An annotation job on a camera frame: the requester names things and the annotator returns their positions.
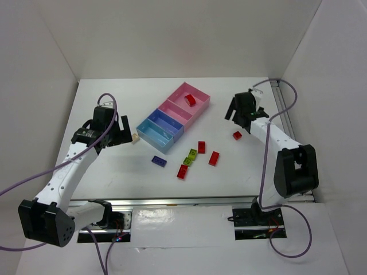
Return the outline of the red round flower lego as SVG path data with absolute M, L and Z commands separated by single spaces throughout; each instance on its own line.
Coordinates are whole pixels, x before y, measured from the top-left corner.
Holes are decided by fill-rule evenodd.
M 193 107 L 193 106 L 195 106 L 195 105 L 196 105 L 196 100 L 195 100 L 195 98 L 193 97 L 193 95 L 188 94 L 188 95 L 186 95 L 186 96 L 184 97 L 184 99 L 185 99 L 185 102 L 187 103 L 187 105 L 188 105 L 188 106 Z

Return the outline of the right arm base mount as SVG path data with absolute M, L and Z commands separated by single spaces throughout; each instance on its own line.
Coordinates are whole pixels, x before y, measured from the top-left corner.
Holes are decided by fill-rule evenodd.
M 257 214 L 255 210 L 232 209 L 232 215 L 227 218 L 232 222 L 235 240 L 287 238 L 281 209 L 265 214 Z

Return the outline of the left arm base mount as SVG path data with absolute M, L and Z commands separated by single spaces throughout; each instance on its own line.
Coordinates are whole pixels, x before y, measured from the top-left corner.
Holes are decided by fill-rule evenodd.
M 109 224 L 100 227 L 95 224 L 87 226 L 94 234 L 98 243 L 128 243 L 131 241 L 131 210 L 116 210 L 112 212 Z

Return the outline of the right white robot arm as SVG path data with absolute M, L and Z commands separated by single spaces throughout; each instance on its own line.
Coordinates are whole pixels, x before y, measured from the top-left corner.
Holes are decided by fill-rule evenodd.
M 262 92 L 249 90 L 234 95 L 225 115 L 226 120 L 245 129 L 265 145 L 260 192 L 253 208 L 270 212 L 284 205 L 288 199 L 315 190 L 319 186 L 315 148 L 302 145 L 289 137 L 272 121 L 274 117 L 259 106 Z M 269 153 L 275 155 L 272 184 L 266 186 Z

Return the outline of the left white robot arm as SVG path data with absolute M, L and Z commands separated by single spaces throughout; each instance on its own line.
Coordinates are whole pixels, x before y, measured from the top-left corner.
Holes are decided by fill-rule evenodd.
M 91 224 L 106 228 L 112 217 L 112 205 L 101 199 L 89 200 L 75 209 L 69 203 L 87 169 L 106 147 L 132 142 L 128 117 L 113 108 L 97 106 L 71 139 L 60 168 L 48 184 L 31 200 L 18 207 L 27 239 L 64 247 L 74 232 Z

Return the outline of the small red lego brick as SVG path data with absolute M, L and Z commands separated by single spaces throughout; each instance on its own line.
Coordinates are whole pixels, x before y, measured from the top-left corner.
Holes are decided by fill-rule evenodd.
M 235 139 L 235 140 L 239 140 L 239 139 L 241 139 L 242 138 L 242 134 L 241 134 L 241 132 L 239 132 L 239 131 L 236 131 L 235 133 L 233 133 L 233 138 Z

